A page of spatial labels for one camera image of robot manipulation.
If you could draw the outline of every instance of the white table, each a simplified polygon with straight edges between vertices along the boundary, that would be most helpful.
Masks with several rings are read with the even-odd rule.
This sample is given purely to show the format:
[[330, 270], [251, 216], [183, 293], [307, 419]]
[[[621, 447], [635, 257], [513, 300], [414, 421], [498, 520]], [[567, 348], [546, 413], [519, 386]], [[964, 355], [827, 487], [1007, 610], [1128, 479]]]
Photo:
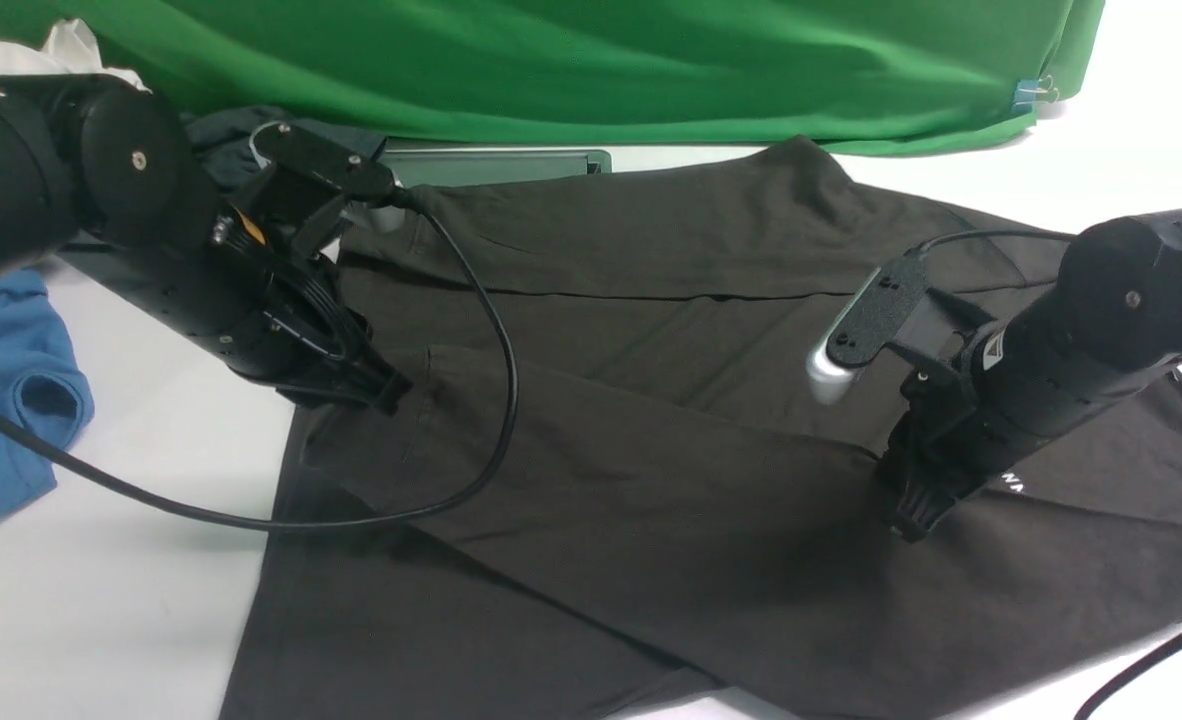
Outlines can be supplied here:
[[[1181, 208], [1182, 0], [1115, 0], [1085, 91], [1054, 110], [1058, 117], [999, 149], [842, 163], [860, 182], [1061, 231]], [[752, 149], [610, 150], [615, 170], [628, 171]], [[169, 497], [266, 515], [288, 402], [236, 380], [73, 270], [57, 270], [51, 288], [97, 396], [97, 419], [76, 452]], [[265, 539], [163, 515], [65, 471], [59, 485], [0, 527], [0, 719], [216, 716]], [[1071, 716], [1129, 657], [967, 716]], [[741, 693], [720, 698], [654, 720], [788, 716]], [[1126, 716], [1182, 716], [1182, 655], [1098, 720]]]

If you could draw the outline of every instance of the black cable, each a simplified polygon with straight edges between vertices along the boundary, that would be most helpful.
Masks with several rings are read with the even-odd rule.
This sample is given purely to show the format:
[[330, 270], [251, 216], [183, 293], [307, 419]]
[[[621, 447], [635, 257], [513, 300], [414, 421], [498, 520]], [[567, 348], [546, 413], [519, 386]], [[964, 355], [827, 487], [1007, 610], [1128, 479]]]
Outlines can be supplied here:
[[1111, 682], [1103, 685], [1098, 692], [1093, 693], [1093, 695], [1080, 706], [1080, 709], [1074, 714], [1074, 720], [1089, 720], [1089, 716], [1093, 715], [1095, 711], [1098, 711], [1098, 707], [1100, 707], [1102, 703], [1106, 702], [1108, 699], [1117, 692], [1121, 692], [1125, 685], [1134, 682], [1134, 680], [1138, 679], [1143, 675], [1143, 673], [1147, 673], [1152, 669], [1152, 667], [1161, 664], [1161, 662], [1167, 661], [1171, 656], [1177, 655], [1180, 651], [1182, 651], [1182, 633], [1155, 648], [1155, 650], [1149, 651], [1138, 661], [1134, 662], [1134, 664], [1125, 667], [1121, 674], [1111, 679]]
[[72, 471], [76, 475], [80, 475], [92, 482], [98, 484], [102, 487], [110, 489], [111, 492], [119, 493], [119, 495], [131, 498], [131, 500], [137, 500], [143, 502], [143, 505], [149, 505], [156, 510], [162, 510], [169, 512], [171, 515], [180, 515], [180, 518], [188, 518], [190, 520], [200, 520], [202, 523], [209, 523], [213, 525], [225, 525], [227, 528], [247, 528], [247, 530], [265, 530], [265, 532], [331, 532], [331, 530], [355, 530], [355, 528], [372, 528], [377, 525], [390, 525], [396, 523], [408, 523], [409, 520], [417, 520], [420, 518], [426, 518], [427, 515], [436, 515], [439, 512], [444, 512], [447, 510], [454, 510], [462, 502], [470, 500], [475, 497], [491, 479], [498, 474], [498, 469], [501, 463], [504, 463], [504, 458], [507, 456], [507, 449], [509, 448], [509, 441], [515, 429], [515, 414], [519, 409], [519, 368], [515, 363], [515, 351], [512, 346], [512, 340], [507, 335], [507, 327], [504, 326], [504, 320], [498, 313], [498, 309], [494, 306], [494, 301], [489, 298], [489, 292], [485, 290], [485, 286], [480, 283], [480, 278], [476, 277], [475, 270], [472, 268], [470, 262], [467, 260], [467, 255], [463, 254], [462, 249], [457, 246], [457, 242], [453, 240], [453, 234], [439, 219], [431, 214], [430, 210], [426, 208], [413, 195], [405, 193], [402, 196], [402, 206], [404, 208], [414, 210], [426, 218], [427, 222], [440, 234], [441, 240], [444, 240], [444, 245], [449, 246], [453, 251], [453, 255], [457, 259], [457, 266], [462, 268], [462, 274], [466, 275], [467, 283], [470, 284], [473, 290], [476, 291], [476, 297], [480, 299], [480, 304], [485, 309], [485, 313], [489, 316], [489, 324], [494, 327], [494, 332], [498, 333], [498, 342], [504, 349], [504, 363], [507, 365], [507, 409], [504, 411], [504, 427], [498, 433], [498, 442], [494, 446], [494, 452], [489, 455], [489, 461], [486, 462], [485, 468], [480, 471], [480, 475], [466, 487], [460, 489], [454, 495], [441, 500], [440, 502], [433, 502], [431, 505], [426, 505], [417, 507], [416, 510], [404, 510], [402, 512], [391, 512], [389, 515], [374, 515], [374, 518], [362, 518], [358, 520], [339, 520], [339, 521], [323, 521], [323, 523], [294, 523], [294, 521], [281, 521], [281, 520], [261, 520], [256, 518], [242, 518], [241, 515], [227, 515], [225, 512], [216, 512], [215, 510], [203, 510], [203, 507], [195, 507], [193, 505], [187, 505], [187, 502], [178, 502], [175, 500], [169, 500], [167, 497], [155, 495], [152, 492], [147, 492], [132, 484], [126, 484], [125, 480], [121, 480], [115, 475], [105, 473], [105, 471], [99, 471], [87, 462], [71, 456], [60, 447], [44, 442], [43, 439], [34, 436], [27, 429], [19, 427], [19, 424], [12, 423], [8, 419], [0, 414], [0, 434], [11, 439], [11, 441], [27, 448], [27, 450], [34, 452], [39, 455], [60, 468], [66, 468]]
[[905, 254], [908, 258], [910, 255], [928, 255], [928, 252], [935, 249], [935, 247], [942, 247], [943, 245], [961, 240], [972, 240], [975, 236], [1033, 236], [1039, 238], [1039, 240], [1056, 240], [1058, 242], [1071, 242], [1076, 239], [1076, 235], [1072, 233], [1053, 231], [963, 231], [953, 232], [952, 234], [940, 234], [940, 236], [935, 236], [933, 240], [926, 240], [908, 249]]

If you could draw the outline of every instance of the green cloth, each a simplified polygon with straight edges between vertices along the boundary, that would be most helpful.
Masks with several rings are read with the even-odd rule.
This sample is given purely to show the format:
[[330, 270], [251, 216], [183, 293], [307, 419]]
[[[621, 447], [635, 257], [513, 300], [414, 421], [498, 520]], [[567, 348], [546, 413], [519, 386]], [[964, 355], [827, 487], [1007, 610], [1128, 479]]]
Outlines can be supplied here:
[[87, 20], [181, 109], [275, 104], [472, 142], [771, 142], [896, 155], [1021, 135], [1079, 91], [1104, 0], [0, 0]]

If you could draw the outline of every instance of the black t-shirt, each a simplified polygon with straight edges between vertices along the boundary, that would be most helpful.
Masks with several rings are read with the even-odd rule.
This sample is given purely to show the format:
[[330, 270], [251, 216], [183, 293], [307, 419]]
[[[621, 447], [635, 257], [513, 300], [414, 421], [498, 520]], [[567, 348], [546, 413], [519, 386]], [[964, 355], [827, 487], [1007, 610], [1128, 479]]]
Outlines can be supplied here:
[[[713, 166], [417, 193], [521, 356], [512, 450], [476, 500], [391, 533], [456, 589], [392, 570], [400, 553], [381, 544], [272, 539], [225, 716], [595, 716], [727, 683], [803, 716], [916, 719], [1182, 620], [1177, 387], [1045, 448], [915, 546], [868, 502], [905, 365], [881, 357], [840, 406], [808, 396], [803, 359], [870, 268], [930, 236], [1021, 225], [853, 183], [803, 140]], [[500, 423], [489, 325], [426, 223], [344, 249], [348, 305], [417, 385], [396, 419], [299, 419], [301, 460], [372, 510], [448, 497]], [[1007, 316], [1059, 258], [995, 236], [943, 247], [930, 270]], [[299, 510], [320, 507], [279, 507]], [[559, 630], [496, 633], [530, 612]], [[357, 633], [376, 621], [402, 633]], [[446, 661], [481, 643], [550, 654]], [[457, 706], [387, 694], [392, 676]]]

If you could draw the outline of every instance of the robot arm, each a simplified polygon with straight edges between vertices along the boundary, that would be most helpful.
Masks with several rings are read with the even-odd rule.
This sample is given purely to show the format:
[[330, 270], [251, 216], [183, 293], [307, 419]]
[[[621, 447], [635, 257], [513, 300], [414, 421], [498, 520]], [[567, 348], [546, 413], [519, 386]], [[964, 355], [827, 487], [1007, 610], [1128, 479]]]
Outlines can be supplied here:
[[0, 77], [0, 275], [57, 254], [251, 382], [298, 404], [394, 413], [409, 383], [340, 305], [323, 245], [348, 202], [390, 205], [390, 170], [300, 128], [225, 200], [176, 113], [105, 74]]
[[[807, 361], [823, 402], [884, 348], [913, 365], [910, 409], [876, 469], [885, 521], [908, 541], [1182, 361], [1182, 210], [1086, 229], [1053, 288], [1007, 323], [930, 286], [931, 246], [876, 270]], [[961, 350], [940, 357], [953, 336]]]

